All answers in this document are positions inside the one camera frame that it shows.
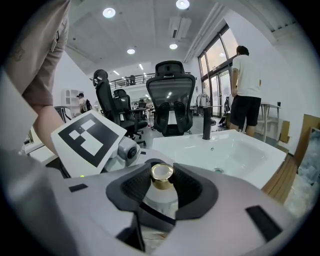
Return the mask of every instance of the black shorts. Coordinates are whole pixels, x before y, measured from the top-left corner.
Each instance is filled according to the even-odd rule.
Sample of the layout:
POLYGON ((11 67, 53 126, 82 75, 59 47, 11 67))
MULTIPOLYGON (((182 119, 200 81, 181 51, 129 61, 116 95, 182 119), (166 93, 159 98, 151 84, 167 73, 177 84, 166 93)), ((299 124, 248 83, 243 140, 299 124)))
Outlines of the black shorts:
POLYGON ((237 95, 231 106, 231 123, 242 129, 246 119, 247 126, 256 126, 260 104, 261 98, 237 95))

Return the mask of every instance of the person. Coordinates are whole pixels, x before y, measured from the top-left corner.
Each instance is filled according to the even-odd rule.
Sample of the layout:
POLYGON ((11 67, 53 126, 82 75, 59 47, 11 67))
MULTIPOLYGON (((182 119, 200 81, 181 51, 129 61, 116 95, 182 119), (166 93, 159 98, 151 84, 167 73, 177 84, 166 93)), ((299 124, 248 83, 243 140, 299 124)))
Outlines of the person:
POLYGON ((13 85, 38 114, 33 124, 37 136, 56 155, 51 132, 64 122, 53 107, 52 89, 68 39, 70 4, 47 1, 23 27, 4 63, 13 85))
POLYGON ((261 104, 261 79, 257 64, 249 57, 249 50, 240 45, 232 61, 232 90, 230 129, 239 130, 246 119, 246 134, 253 137, 261 104))
POLYGON ((92 110, 92 106, 90 104, 90 101, 85 98, 85 96, 84 96, 84 94, 82 92, 79 93, 77 98, 79 98, 78 105, 79 105, 79 110, 80 110, 81 114, 83 114, 84 112, 87 112, 89 110, 92 110))

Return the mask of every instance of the black and white marker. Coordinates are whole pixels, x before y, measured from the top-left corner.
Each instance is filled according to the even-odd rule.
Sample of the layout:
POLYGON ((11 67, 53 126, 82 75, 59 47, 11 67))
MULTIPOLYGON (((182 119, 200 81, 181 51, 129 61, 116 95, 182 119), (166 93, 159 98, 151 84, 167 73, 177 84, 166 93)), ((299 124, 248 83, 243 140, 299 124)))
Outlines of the black and white marker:
POLYGON ((51 138, 71 177, 99 174, 109 158, 117 155, 126 130, 94 110, 56 129, 51 138))

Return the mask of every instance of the backpack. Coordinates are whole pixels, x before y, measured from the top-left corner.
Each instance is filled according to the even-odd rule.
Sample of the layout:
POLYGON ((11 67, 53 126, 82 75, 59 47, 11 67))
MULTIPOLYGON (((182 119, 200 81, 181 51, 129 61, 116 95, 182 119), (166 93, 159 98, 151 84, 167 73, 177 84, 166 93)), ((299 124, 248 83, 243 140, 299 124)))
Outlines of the backpack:
POLYGON ((85 101, 83 108, 85 108, 84 109, 85 112, 92 110, 92 106, 91 106, 90 101, 88 99, 85 101))
POLYGON ((224 113, 227 113, 228 111, 230 111, 229 96, 225 97, 224 102, 224 113))

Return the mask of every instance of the office chair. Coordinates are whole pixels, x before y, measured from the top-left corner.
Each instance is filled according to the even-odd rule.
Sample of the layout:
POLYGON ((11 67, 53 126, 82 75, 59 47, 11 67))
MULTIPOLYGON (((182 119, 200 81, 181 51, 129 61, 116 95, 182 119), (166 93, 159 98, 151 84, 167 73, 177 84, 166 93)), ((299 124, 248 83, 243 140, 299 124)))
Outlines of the office chair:
MULTIPOLYGON (((139 100, 139 103, 138 103, 138 108, 139 109, 145 109, 147 106, 147 103, 145 103, 145 100, 142 98, 139 100)), ((147 119, 147 114, 146 112, 144 111, 143 112, 143 119, 146 120, 147 119)))
POLYGON ((54 108, 58 112, 64 123, 71 121, 72 115, 70 108, 68 108, 67 106, 55 106, 54 108))
POLYGON ((144 112, 146 110, 146 106, 137 108, 136 110, 139 111, 137 111, 136 114, 133 115, 131 109, 131 99, 130 96, 127 95, 126 91, 123 89, 117 89, 113 92, 113 95, 115 107, 119 112, 124 112, 123 118, 129 121, 133 121, 135 123, 137 122, 137 129, 134 130, 133 134, 138 135, 139 139, 141 139, 141 134, 144 134, 144 131, 138 129, 142 129, 148 126, 148 123, 146 121, 140 121, 141 112, 144 112))
POLYGON ((180 61, 169 60, 155 66, 155 77, 146 82, 146 89, 155 110, 153 126, 163 136, 183 135, 192 127, 190 104, 195 84, 195 77, 185 73, 180 61), (176 124, 168 124, 170 111, 174 111, 176 124))
MULTIPOLYGON (((138 130, 138 122, 134 122, 131 120, 121 121, 120 115, 125 114, 125 112, 119 112, 117 110, 110 89, 108 73, 103 69, 98 69, 93 74, 92 82, 93 86, 95 87, 96 96, 98 98, 104 117, 108 118, 116 125, 126 129, 127 132, 125 135, 132 138, 135 131, 138 130)), ((137 115, 137 113, 140 113, 141 111, 143 111, 143 109, 135 109, 131 110, 130 112, 137 115)), ((143 145, 146 146, 145 141, 138 141, 137 143, 143 143, 143 145)))
POLYGON ((130 75, 129 79, 130 79, 130 85, 135 86, 136 85, 136 77, 132 74, 132 75, 130 75))

